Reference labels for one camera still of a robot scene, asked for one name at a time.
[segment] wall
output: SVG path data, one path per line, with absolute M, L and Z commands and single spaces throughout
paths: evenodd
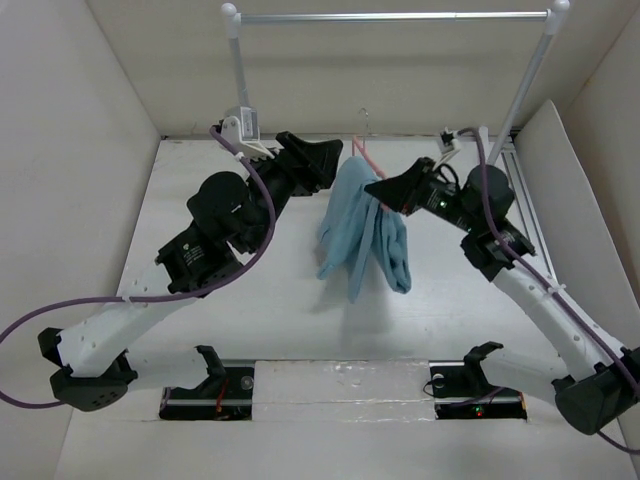
M 158 134 L 82 0 L 0 0 L 0 327 L 43 304 L 115 291 Z M 51 401 L 35 336 L 0 349 L 0 389 Z M 71 410 L 0 404 L 0 477 L 53 478 Z
M 563 120 L 598 199 L 636 299 L 640 300 L 638 45 L 640 10 L 631 17 Z M 616 321 L 637 322 L 638 319 L 621 318 Z M 638 409 L 622 417 L 620 424 L 628 445 L 640 447 Z M 634 463 L 640 472 L 640 458 L 634 457 Z
M 224 0 L 88 0 L 155 125 L 206 133 L 237 102 L 220 5 Z M 562 111 L 638 0 L 572 0 L 573 12 L 525 105 Z M 544 10 L 551 0 L 238 0 L 245 13 Z M 539 23 L 248 27 L 250 99 L 263 132 L 433 133 L 502 122 Z

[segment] blue cloth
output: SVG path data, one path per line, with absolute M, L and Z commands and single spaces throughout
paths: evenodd
M 341 265 L 349 272 L 349 301 L 355 302 L 371 252 L 392 290 L 411 290 L 407 259 L 407 232 L 396 212 L 385 212 L 380 202 L 364 191 L 378 181 L 361 157 L 349 158 L 338 170 L 318 240 L 327 256 L 318 271 L 323 280 Z

